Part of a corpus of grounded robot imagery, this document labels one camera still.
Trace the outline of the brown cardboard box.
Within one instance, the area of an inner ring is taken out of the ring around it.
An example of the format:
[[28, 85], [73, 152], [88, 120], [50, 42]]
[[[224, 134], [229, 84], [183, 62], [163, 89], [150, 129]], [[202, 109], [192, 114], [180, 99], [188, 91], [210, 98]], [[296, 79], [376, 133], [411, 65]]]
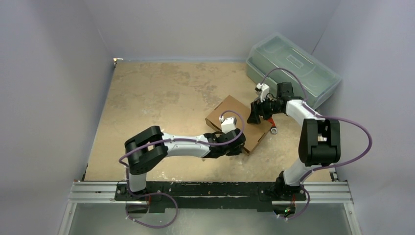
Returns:
[[260, 142], [266, 137], [272, 128], [272, 124], [266, 120], [262, 120], [260, 124], [248, 124], [247, 119], [251, 113], [250, 106], [238, 101], [231, 95], [228, 95], [213, 111], [205, 118], [207, 126], [215, 131], [220, 131], [221, 122], [220, 115], [224, 112], [225, 118], [235, 117], [236, 127], [241, 129], [245, 124], [243, 134], [246, 137], [243, 153], [247, 156], [251, 155]]

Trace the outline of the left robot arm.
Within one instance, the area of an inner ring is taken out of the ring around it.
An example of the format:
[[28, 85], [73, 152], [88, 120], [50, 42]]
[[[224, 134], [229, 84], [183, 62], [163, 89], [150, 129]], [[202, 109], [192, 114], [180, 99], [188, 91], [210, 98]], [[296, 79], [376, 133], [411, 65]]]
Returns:
[[128, 161], [127, 194], [140, 200], [146, 194], [147, 172], [167, 157], [192, 156], [217, 159], [242, 153], [245, 135], [235, 128], [228, 132], [216, 131], [195, 137], [163, 133], [159, 126], [151, 126], [124, 143]]

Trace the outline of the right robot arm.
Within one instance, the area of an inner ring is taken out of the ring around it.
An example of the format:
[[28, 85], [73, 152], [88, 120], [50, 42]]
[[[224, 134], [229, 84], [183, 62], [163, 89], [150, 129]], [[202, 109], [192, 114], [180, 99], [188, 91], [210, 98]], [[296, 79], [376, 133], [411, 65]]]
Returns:
[[260, 124], [274, 114], [286, 114], [301, 126], [298, 159], [279, 174], [274, 186], [268, 190], [270, 195], [287, 200], [302, 190], [300, 186], [312, 170], [339, 161], [340, 124], [318, 117], [302, 97], [294, 95], [289, 82], [277, 85], [276, 96], [270, 94], [269, 89], [264, 83], [256, 85], [258, 98], [251, 103], [247, 123]]

